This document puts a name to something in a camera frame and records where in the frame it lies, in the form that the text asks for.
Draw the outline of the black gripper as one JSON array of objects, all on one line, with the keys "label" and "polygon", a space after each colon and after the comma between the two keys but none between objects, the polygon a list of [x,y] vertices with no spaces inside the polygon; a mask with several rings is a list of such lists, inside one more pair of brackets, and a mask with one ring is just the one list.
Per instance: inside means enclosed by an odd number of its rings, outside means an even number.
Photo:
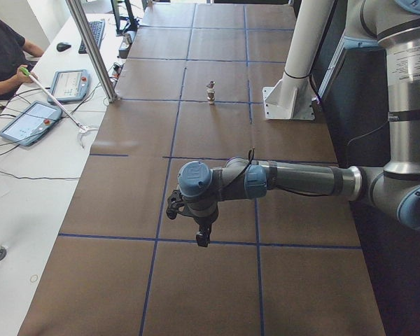
[{"label": "black gripper", "polygon": [[211,241],[211,231],[213,223],[218,219],[218,214],[213,213],[210,216],[194,217],[198,224],[197,234],[195,235],[199,247],[207,247]]}]

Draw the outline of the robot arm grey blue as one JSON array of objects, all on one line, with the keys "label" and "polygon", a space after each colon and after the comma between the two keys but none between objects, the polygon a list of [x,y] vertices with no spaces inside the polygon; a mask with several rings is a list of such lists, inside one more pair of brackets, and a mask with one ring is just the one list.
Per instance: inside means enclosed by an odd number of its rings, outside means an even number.
[{"label": "robot arm grey blue", "polygon": [[354,248],[357,235],[342,220],[350,200],[420,231],[420,1],[347,6],[342,46],[386,53],[390,160],[373,167],[334,165],[328,128],[312,111],[320,99],[312,70],[335,2],[303,1],[296,16],[288,5],[242,9],[248,70],[272,65],[270,58],[254,57],[254,36],[286,38],[283,73],[246,80],[261,93],[246,100],[251,119],[241,132],[251,135],[251,150],[260,157],[230,156],[222,167],[209,168],[209,152],[191,155],[167,200],[167,216],[193,219],[199,246],[211,241],[220,202],[247,199],[260,202],[261,247]]}]

